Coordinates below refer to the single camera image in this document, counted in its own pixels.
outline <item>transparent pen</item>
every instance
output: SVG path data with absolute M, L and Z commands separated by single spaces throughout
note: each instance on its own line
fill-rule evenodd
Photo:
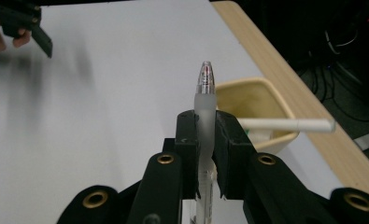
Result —
M 203 62 L 194 98 L 194 111 L 199 118 L 196 125 L 200 142 L 198 180 L 201 196 L 196 199 L 196 214 L 192 215 L 192 223 L 196 224 L 211 223 L 214 171 L 211 157 L 214 150 L 216 104 L 211 63 Z

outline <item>white stick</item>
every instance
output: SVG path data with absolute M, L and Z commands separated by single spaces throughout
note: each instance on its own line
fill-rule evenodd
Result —
M 332 133 L 334 119 L 238 119 L 243 129 Z

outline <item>silver pen tip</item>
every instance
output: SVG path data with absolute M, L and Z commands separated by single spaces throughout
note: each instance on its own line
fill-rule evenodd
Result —
M 197 93 L 214 94 L 214 75 L 211 62 L 203 62 L 198 77 Z

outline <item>white tabletop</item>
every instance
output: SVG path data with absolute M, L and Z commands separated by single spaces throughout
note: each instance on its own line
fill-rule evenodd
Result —
M 193 108 L 202 61 L 217 82 L 262 76 L 206 0 L 44 7 L 41 23 L 51 59 L 34 41 L 0 53 L 0 223 L 55 223 L 83 189 L 141 179 Z M 323 196 L 340 186 L 305 135 L 278 156 Z M 241 203 L 215 210 L 244 222 Z

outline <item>beige plastic bin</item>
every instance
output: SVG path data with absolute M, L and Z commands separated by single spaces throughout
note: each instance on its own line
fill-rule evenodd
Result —
M 275 87 L 263 77 L 247 77 L 216 85 L 218 110 L 237 118 L 294 119 Z M 278 153 L 297 132 L 272 131 L 269 140 L 254 143 L 259 152 Z

